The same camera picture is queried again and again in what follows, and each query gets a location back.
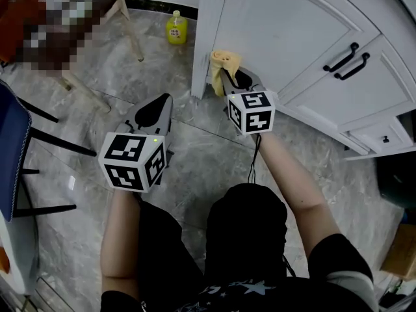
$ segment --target drawer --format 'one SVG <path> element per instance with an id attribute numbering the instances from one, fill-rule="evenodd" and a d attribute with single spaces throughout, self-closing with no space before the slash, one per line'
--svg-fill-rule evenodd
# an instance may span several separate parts
<path id="1" fill-rule="evenodd" d="M 413 141 L 396 117 L 350 131 L 376 153 L 411 147 Z"/>

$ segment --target chair leg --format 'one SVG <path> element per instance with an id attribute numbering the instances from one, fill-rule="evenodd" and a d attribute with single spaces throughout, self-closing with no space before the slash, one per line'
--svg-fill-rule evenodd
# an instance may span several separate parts
<path id="1" fill-rule="evenodd" d="M 68 149 L 71 151 L 74 151 L 76 153 L 82 153 L 83 155 L 87 156 L 97 156 L 97 153 L 93 150 L 86 149 L 84 147 L 78 146 L 77 144 L 73 144 L 71 142 L 62 140 L 60 138 L 57 138 L 55 136 L 49 135 L 45 132 L 39 131 L 36 128 L 31 128 L 30 136 L 33 138 L 37 138 L 38 140 L 53 144 L 54 146 L 58 146 L 64 149 Z"/>
<path id="2" fill-rule="evenodd" d="M 21 174 L 39 174 L 39 170 L 32 170 L 32 169 L 21 169 Z"/>
<path id="3" fill-rule="evenodd" d="M 130 22 L 129 10 L 127 9 L 127 6 L 125 4 L 125 0 L 118 0 L 118 1 L 121 4 L 120 8 L 121 8 L 122 14 L 124 15 L 123 22 L 124 22 L 124 26 L 127 30 L 127 34 L 130 37 L 130 42 L 131 42 L 131 46 L 133 48 L 133 52 L 137 56 L 138 61 L 143 61 L 144 57 L 143 57 L 143 54 L 142 54 L 142 50 L 140 49 L 140 46 L 138 44 L 138 40 L 137 40 L 135 31 L 133 29 L 133 25 Z"/>
<path id="4" fill-rule="evenodd" d="M 64 211 L 72 211 L 76 209 L 76 205 L 58 205 L 55 207 L 43 207 L 32 209 L 16 209 L 13 213 L 13 217 L 25 217 L 25 216 L 37 216 L 46 214 L 62 213 Z"/>
<path id="5" fill-rule="evenodd" d="M 67 83 L 65 81 L 65 79 L 63 77 L 56 77 L 55 81 L 61 86 L 63 87 L 63 89 L 65 89 L 66 91 L 70 91 L 72 89 L 72 86 Z"/>
<path id="6" fill-rule="evenodd" d="M 29 111 L 37 114 L 38 116 L 41 116 L 45 119 L 51 120 L 52 122 L 59 122 L 58 118 L 55 118 L 54 116 L 50 115 L 49 113 L 46 113 L 45 111 L 42 111 L 38 107 L 33 106 L 30 103 L 27 103 L 25 100 L 19 98 L 20 103 Z"/>
<path id="7" fill-rule="evenodd" d="M 85 96 L 92 99 L 104 112 L 110 112 L 111 107 L 105 103 L 101 98 L 97 97 L 91 89 L 89 89 L 78 77 L 68 70 L 62 70 L 62 77 L 65 82 L 73 85 L 78 91 L 82 92 Z"/>

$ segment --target cabinet door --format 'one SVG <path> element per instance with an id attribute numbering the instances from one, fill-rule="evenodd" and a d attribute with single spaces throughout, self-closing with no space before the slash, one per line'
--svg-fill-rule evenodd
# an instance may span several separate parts
<path id="1" fill-rule="evenodd" d="M 396 117 L 350 131 L 376 153 L 412 147 L 413 141 Z"/>
<path id="2" fill-rule="evenodd" d="M 242 65 L 281 95 L 327 74 L 322 67 L 361 47 L 378 29 L 347 0 L 226 0 L 214 43 L 242 56 Z"/>
<path id="3" fill-rule="evenodd" d="M 382 35 L 358 51 L 351 63 L 338 71 L 339 75 L 345 76 L 362 65 L 364 53 L 370 57 L 362 70 L 345 80 L 335 78 L 335 73 L 328 74 L 287 106 L 338 132 L 415 109 L 415 81 Z"/>

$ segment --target yellow bottle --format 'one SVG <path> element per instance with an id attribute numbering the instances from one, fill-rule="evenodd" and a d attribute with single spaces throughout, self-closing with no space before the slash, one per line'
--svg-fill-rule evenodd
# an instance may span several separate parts
<path id="1" fill-rule="evenodd" d="M 187 41 L 188 20 L 175 10 L 166 24 L 166 36 L 171 44 L 184 44 Z"/>

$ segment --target black baseboard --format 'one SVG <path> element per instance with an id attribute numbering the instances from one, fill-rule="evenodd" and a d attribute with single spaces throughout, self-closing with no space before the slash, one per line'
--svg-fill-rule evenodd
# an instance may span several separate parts
<path id="1" fill-rule="evenodd" d="M 177 5 L 175 3 L 164 3 L 154 0 L 125 0 L 125 4 L 131 9 L 152 10 L 154 12 L 162 12 L 172 14 L 174 10 L 179 10 L 181 16 L 193 20 L 198 19 L 198 9 L 195 7 Z"/>

